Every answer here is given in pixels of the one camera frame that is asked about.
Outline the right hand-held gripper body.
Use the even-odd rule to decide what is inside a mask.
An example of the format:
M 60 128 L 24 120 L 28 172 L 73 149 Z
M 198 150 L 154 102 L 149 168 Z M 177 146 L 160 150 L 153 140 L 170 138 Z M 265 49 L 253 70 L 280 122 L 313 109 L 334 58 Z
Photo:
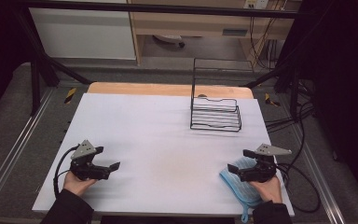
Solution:
M 241 182 L 266 182 L 276 175 L 275 156 L 291 155 L 290 149 L 275 147 L 268 144 L 261 144 L 256 150 L 255 166 L 239 170 L 238 177 Z

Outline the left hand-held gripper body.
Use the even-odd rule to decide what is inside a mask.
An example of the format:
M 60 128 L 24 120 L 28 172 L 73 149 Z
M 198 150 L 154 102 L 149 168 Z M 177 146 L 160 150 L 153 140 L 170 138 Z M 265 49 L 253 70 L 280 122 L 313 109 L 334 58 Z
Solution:
M 80 180 L 107 179 L 110 176 L 109 167 L 95 165 L 92 161 L 98 155 L 89 140 L 84 140 L 71 156 L 70 171 Z

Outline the blue towel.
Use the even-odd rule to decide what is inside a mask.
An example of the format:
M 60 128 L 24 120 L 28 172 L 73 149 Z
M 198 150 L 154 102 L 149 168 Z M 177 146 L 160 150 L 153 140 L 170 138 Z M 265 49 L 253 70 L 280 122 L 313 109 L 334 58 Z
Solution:
M 219 175 L 242 205 L 243 212 L 241 215 L 241 222 L 246 223 L 249 219 L 249 209 L 256 208 L 262 203 L 262 199 L 253 186 L 247 182 L 241 182 L 236 174 L 231 173 L 228 170 L 229 166 L 230 164 L 228 164 Z

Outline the black wire rack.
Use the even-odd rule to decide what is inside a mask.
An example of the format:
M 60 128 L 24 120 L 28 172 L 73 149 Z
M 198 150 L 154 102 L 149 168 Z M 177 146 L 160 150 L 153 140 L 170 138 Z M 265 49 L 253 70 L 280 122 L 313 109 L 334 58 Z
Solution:
M 192 65 L 190 129 L 218 132 L 239 132 L 241 111 L 239 100 L 246 98 L 244 88 L 223 86 L 240 82 L 234 75 L 253 70 L 247 61 L 195 58 Z

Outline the person's right hand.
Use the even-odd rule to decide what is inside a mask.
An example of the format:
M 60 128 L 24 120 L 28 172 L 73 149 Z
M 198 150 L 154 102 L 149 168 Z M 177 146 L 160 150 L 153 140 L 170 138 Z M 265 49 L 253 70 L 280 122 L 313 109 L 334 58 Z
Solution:
M 266 182 L 251 181 L 264 202 L 282 203 L 282 189 L 279 178 L 275 175 Z

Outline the person's left hand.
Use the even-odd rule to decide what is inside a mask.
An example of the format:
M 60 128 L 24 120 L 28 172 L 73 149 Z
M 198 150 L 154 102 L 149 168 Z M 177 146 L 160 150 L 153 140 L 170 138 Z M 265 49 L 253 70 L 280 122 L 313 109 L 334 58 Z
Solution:
M 63 188 L 74 193 L 76 196 L 82 196 L 86 190 L 96 182 L 96 179 L 80 180 L 69 171 L 65 176 Z

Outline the white table mat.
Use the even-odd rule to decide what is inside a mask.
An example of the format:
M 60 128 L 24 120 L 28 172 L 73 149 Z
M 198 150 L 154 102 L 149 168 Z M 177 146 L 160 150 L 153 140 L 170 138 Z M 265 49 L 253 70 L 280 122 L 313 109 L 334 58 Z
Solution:
M 94 163 L 120 162 L 84 195 L 96 213 L 238 217 L 242 206 L 219 174 L 244 149 L 269 142 L 257 100 L 239 105 L 239 132 L 202 131 L 190 129 L 187 96 L 86 93 L 52 166 L 67 169 L 65 151 L 89 140 L 103 147 Z

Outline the yellow black tape strip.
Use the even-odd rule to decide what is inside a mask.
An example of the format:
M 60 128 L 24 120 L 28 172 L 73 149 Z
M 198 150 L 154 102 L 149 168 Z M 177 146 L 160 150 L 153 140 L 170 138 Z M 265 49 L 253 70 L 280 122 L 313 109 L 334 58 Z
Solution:
M 265 93 L 265 103 L 267 105 L 281 106 L 279 102 L 272 101 L 268 93 Z
M 64 99 L 64 103 L 65 103 L 65 104 L 70 104 L 70 102 L 71 102 L 73 96 L 75 95 L 75 93 L 76 93 L 76 88 L 71 88 L 71 89 L 68 91 L 68 93 L 67 93 L 67 95 L 66 95 L 66 97 L 65 97 L 65 99 Z

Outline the white cabinet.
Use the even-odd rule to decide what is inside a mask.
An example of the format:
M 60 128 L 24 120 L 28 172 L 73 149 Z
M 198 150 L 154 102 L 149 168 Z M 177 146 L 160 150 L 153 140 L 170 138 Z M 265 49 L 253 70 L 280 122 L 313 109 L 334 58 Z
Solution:
M 128 13 L 43 8 L 30 12 L 50 57 L 135 59 Z

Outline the chair base with caster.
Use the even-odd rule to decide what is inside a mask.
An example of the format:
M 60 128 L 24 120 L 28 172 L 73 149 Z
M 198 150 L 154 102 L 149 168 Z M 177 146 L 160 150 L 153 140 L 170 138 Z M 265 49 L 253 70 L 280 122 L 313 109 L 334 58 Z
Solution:
M 154 35 L 154 37 L 159 41 L 177 45 L 179 48 L 183 48 L 186 45 L 179 35 Z

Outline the wooden desk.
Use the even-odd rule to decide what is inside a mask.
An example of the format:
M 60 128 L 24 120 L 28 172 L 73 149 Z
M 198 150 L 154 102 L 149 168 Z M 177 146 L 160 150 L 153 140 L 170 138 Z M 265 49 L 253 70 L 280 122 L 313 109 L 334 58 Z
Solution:
M 244 8 L 245 0 L 127 0 L 129 4 L 175 5 L 192 7 Z M 268 0 L 265 9 L 298 11 L 302 0 Z M 270 40 L 284 40 L 292 27 L 292 19 L 242 18 L 171 13 L 130 14 L 136 57 L 141 57 L 148 35 L 228 36 L 240 40 L 244 56 L 252 65 Z

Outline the white power strip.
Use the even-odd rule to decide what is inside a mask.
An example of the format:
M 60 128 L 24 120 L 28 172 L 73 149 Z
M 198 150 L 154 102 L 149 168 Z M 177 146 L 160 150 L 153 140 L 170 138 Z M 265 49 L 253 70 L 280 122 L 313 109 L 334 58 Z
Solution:
M 244 8 L 250 9 L 265 9 L 269 3 L 269 0 L 245 0 Z

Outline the aluminium rail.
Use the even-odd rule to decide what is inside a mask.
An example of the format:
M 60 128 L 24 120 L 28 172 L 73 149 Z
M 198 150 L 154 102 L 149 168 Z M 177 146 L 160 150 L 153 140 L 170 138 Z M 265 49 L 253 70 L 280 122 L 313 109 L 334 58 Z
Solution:
M 320 199 L 331 224 L 345 224 L 345 218 L 342 215 L 337 202 L 333 196 L 332 190 L 329 188 L 326 179 L 320 169 L 314 156 L 311 154 L 310 147 L 305 141 L 305 133 L 301 130 L 299 124 L 293 127 L 296 139 L 299 142 L 302 152 L 301 156 L 308 168 L 310 177 L 320 193 Z
M 36 128 L 39 120 L 45 113 L 46 108 L 51 100 L 52 95 L 55 93 L 55 88 L 48 88 L 40 101 L 41 106 L 36 110 L 35 114 L 28 118 L 24 128 L 21 130 L 20 135 L 16 139 L 16 142 L 11 147 L 5 160 L 0 166 L 0 191 L 5 185 L 8 176 L 10 175 L 13 167 L 17 163 L 17 160 L 21 156 L 24 148 L 26 147 L 30 137 L 32 136 L 34 129 Z

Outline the black frame bar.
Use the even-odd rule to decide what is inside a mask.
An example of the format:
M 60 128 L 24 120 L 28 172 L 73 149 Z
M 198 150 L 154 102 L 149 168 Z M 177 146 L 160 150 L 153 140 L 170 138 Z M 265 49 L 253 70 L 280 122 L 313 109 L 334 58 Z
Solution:
M 120 3 L 77 2 L 77 1 L 56 1 L 56 0 L 14 0 L 14 3 L 17 4 L 18 6 L 33 7 L 33 8 L 166 13 L 166 14 L 171 13 L 171 14 L 215 15 L 215 16 L 278 18 L 278 19 L 300 19 L 300 18 L 306 18 L 310 15 L 309 13 L 305 13 L 305 12 L 266 10 L 266 9 L 120 4 Z

